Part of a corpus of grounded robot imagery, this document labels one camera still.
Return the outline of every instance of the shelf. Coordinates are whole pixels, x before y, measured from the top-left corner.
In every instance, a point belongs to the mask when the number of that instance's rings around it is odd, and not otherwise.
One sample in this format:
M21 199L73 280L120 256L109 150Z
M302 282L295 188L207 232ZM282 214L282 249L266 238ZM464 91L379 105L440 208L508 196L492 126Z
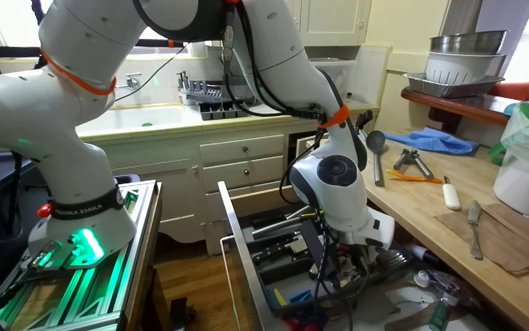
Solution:
M436 111L451 113L477 122L486 122L499 127L504 127L504 124L508 122L508 116L503 111L512 104L519 104L517 100L486 94L460 100L442 100L409 89L403 89L400 96L413 104L420 104Z

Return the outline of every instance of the blue object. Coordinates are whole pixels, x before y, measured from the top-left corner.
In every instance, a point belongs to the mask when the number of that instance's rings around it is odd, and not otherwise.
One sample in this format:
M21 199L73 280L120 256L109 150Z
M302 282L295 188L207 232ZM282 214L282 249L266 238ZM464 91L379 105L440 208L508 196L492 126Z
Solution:
M514 116L514 111L519 107L519 104L512 104L508 107L504 107L503 115L506 115L508 118Z
M475 150L479 148L475 142L458 140L442 131L435 131L427 127L418 133L402 135L402 137L385 133L385 139L411 146L420 151L433 151L433 153L444 153L444 155L473 155Z
M310 300L312 299L312 291L300 291L300 293L297 293L297 295L293 295L288 302L289 304L299 304L299 302L306 302L306 300Z

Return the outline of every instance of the cabinet door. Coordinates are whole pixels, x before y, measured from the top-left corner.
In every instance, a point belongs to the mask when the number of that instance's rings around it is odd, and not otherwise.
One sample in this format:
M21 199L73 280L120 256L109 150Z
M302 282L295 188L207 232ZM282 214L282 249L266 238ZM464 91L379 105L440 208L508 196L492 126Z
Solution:
M304 47L359 47L370 0L300 0Z
M198 218L196 197L199 197L198 166L192 161L168 161L113 170L115 175L135 173L143 181L152 179L161 188L159 232L179 243L205 240L203 223Z
M280 177L282 157L255 159L247 162L203 168L203 188L205 192L216 192L216 183L223 181L227 188L234 190L278 181Z
M282 135L199 144L203 166L282 155Z

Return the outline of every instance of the wooden countertop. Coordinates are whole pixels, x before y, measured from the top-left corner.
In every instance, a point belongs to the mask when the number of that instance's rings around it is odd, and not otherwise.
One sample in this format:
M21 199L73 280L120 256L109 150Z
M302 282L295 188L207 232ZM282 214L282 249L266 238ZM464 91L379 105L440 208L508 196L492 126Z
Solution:
M383 170L392 168L403 150L403 146L394 142L387 142L387 148L381 157ZM486 150L479 150L475 157L447 157L424 151L420 151L420 157L435 177L446 175L457 188L462 210L471 201L482 207L499 203L492 192L497 168L488 162ZM468 245L433 219L449 212L444 207L440 186L396 183L385 175L385 188L376 188L372 186L370 170L372 164L363 172L368 201L392 216L402 229L446 262L508 319L529 330L529 276L514 278L486 258L482 262L471 260Z

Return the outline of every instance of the robotic arm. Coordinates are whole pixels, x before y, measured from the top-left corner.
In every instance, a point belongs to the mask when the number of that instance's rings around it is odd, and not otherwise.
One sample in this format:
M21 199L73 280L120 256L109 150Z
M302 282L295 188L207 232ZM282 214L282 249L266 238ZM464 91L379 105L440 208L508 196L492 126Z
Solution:
M34 161L51 190L51 216L29 236L29 253L54 253L45 269L91 267L133 236L104 153L75 127L111 107L113 74L144 26L174 41L223 36L225 63L236 58L260 102L323 115L328 140L289 172L297 197L345 243L390 245L392 219L365 207L365 150L346 107L306 59L284 0L54 0L40 23L47 67L0 76L0 148Z

